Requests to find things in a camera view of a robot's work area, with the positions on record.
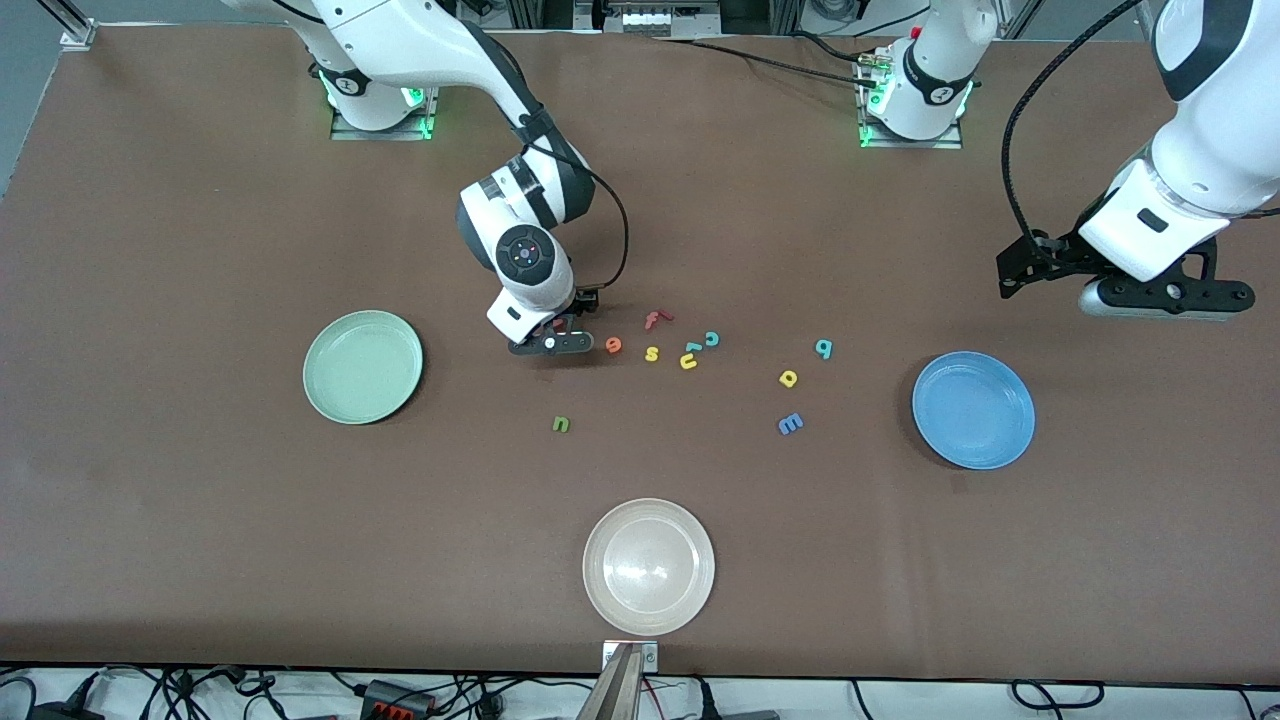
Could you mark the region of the aluminium corner profile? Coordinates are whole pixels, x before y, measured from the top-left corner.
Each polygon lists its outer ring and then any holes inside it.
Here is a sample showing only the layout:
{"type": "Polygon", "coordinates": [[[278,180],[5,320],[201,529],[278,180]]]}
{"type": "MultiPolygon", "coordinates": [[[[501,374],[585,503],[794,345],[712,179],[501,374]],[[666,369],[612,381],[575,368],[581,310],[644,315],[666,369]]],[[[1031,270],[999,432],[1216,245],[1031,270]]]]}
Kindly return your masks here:
{"type": "Polygon", "coordinates": [[[36,0],[60,26],[60,47],[65,51],[88,51],[97,31],[97,22],[86,15],[73,0],[36,0]]]}

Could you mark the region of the silver electronics box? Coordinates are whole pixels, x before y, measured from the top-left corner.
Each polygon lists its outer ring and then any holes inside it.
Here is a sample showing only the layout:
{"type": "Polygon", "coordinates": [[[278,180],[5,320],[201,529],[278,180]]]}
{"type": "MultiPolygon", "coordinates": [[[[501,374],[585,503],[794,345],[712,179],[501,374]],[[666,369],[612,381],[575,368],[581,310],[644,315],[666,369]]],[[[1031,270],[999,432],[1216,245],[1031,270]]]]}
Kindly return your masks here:
{"type": "Polygon", "coordinates": [[[700,38],[722,29],[721,0],[593,0],[604,32],[654,38],[700,38]]]}

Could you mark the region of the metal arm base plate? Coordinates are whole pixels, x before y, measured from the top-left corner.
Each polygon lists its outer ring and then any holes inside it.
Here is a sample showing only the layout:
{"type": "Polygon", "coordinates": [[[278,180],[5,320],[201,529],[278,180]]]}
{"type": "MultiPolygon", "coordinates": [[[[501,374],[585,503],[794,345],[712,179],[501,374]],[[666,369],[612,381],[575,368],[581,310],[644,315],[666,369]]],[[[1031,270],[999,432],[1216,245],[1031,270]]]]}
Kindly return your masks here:
{"type": "Polygon", "coordinates": [[[332,110],[330,140],[419,142],[434,136],[439,91],[370,85],[362,96],[328,90],[326,101],[332,110]]]}
{"type": "Polygon", "coordinates": [[[873,82],[870,88],[856,91],[860,145],[872,149],[960,150],[960,118],[973,82],[952,94],[947,102],[933,106],[918,99],[914,86],[899,82],[897,59],[899,53],[891,46],[876,47],[858,58],[856,77],[873,82]]]}

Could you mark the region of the black red power strip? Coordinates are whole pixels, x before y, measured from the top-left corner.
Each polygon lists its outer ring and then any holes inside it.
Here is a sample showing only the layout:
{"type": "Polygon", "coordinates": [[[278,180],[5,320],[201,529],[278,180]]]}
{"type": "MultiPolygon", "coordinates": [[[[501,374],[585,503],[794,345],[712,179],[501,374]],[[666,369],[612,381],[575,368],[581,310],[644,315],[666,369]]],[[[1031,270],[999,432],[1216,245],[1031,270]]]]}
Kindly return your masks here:
{"type": "Polygon", "coordinates": [[[358,685],[358,720],[429,720],[436,706],[429,691],[381,680],[358,685]]]}

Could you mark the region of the dark equipment rack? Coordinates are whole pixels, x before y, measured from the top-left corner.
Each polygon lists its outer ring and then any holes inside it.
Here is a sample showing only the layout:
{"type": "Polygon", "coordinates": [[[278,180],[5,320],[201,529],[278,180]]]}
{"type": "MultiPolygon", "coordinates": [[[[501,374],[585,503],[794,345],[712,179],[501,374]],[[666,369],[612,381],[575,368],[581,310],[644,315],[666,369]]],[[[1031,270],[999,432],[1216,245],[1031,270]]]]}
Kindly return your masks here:
{"type": "MultiPolygon", "coordinates": [[[[593,0],[476,0],[481,18],[495,18],[503,29],[598,31],[593,0]]],[[[805,0],[719,0],[718,35],[786,35],[797,28],[805,0]]]]}

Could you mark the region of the white plate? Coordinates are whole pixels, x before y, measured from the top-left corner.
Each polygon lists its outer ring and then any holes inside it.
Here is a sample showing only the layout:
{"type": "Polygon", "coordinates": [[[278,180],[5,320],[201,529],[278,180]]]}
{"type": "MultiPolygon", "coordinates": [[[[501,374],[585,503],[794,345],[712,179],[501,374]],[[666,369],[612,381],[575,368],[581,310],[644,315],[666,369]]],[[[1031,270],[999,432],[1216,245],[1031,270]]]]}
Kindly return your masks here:
{"type": "Polygon", "coordinates": [[[716,553],[705,527],[663,498],[634,498],[607,512],[582,552],[590,605],[617,630],[668,635],[705,607],[716,553]]]}

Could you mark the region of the blue plate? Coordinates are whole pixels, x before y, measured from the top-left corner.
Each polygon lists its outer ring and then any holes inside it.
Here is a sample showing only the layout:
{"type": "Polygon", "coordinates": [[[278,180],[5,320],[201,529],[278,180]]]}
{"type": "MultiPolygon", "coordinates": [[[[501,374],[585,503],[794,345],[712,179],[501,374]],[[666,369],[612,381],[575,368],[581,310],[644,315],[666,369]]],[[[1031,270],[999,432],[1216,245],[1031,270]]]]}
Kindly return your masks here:
{"type": "Polygon", "coordinates": [[[1036,405],[1021,378],[975,351],[928,361],[911,388],[911,416],[945,461],[992,471],[1019,460],[1036,434],[1036,405]]]}

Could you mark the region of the brown table cover sheet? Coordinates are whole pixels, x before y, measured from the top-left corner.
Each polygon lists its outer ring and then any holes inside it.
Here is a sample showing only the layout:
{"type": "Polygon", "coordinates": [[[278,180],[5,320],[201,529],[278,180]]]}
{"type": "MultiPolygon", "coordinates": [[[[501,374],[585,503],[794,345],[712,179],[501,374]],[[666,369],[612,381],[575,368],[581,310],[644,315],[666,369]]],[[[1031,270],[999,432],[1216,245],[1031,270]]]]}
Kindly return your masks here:
{"type": "Polygon", "coordinates": [[[288,29],[59,61],[0,202],[0,660],[596,673],[584,544],[657,497],[717,565],[664,673],[1280,683],[1280,218],[1221,236],[1258,296],[1229,322],[1004,300],[1000,140],[1053,45],[992,47],[947,151],[863,149],[849,90],[722,53],[503,44],[628,209],[585,320],[620,354],[516,357],[486,319],[454,205],[518,145],[484,94],[428,142],[334,141],[288,29]],[[362,310],[425,368],[344,425],[302,369],[362,310]],[[916,430],[955,351],[1030,392],[1005,468],[916,430]]]}

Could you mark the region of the green plate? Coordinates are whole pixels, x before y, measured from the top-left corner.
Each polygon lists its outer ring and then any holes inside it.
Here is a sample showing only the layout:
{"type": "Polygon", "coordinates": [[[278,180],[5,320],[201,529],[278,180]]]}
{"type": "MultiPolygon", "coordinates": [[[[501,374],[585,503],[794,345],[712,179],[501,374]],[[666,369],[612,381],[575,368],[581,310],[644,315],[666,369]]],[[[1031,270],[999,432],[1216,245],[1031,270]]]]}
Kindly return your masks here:
{"type": "Polygon", "coordinates": [[[407,320],[362,310],[326,325],[303,359],[303,393],[316,413],[344,425],[396,414],[422,378],[425,351],[407,320]]]}

